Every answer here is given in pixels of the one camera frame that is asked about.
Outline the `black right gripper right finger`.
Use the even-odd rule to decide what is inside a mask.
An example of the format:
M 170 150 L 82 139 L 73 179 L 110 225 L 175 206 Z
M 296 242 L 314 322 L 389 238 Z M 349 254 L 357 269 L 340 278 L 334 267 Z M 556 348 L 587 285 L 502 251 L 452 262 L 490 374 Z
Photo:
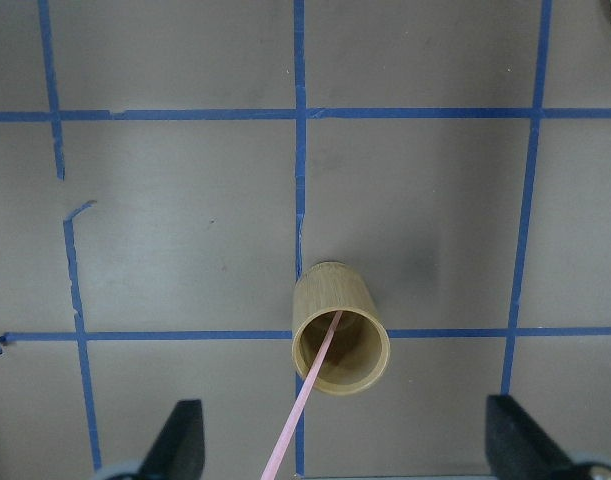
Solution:
M 563 479 L 573 462 L 510 395 L 489 395 L 485 455 L 497 479 Z

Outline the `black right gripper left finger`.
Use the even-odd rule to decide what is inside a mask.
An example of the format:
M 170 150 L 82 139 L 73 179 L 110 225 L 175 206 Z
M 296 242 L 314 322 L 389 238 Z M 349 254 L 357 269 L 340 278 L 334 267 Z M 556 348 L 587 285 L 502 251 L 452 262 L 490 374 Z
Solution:
M 200 479 L 205 466 L 200 399 L 176 403 L 137 471 L 138 479 Z

